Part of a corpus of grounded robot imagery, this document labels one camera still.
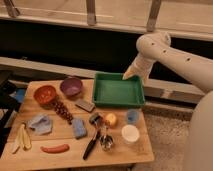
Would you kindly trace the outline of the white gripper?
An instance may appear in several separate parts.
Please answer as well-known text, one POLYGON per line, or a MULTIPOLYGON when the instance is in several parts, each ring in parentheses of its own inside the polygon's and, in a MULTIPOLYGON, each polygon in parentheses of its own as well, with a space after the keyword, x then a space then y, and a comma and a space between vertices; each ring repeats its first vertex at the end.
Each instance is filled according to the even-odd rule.
POLYGON ((128 67, 122 79, 127 80, 134 75, 138 75, 142 77, 143 83, 146 84, 154 63, 154 60, 145 58, 142 54, 138 53, 132 62, 132 67, 128 67))

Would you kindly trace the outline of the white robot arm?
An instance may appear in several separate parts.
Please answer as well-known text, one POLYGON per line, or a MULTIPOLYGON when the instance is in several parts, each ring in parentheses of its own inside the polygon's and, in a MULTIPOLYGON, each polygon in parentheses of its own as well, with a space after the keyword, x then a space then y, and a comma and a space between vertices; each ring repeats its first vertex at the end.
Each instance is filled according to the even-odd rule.
POLYGON ((140 36, 138 51, 123 75, 146 81, 153 64, 160 62, 205 93, 192 114, 182 171, 213 171, 213 60, 171 47, 168 33, 140 36))

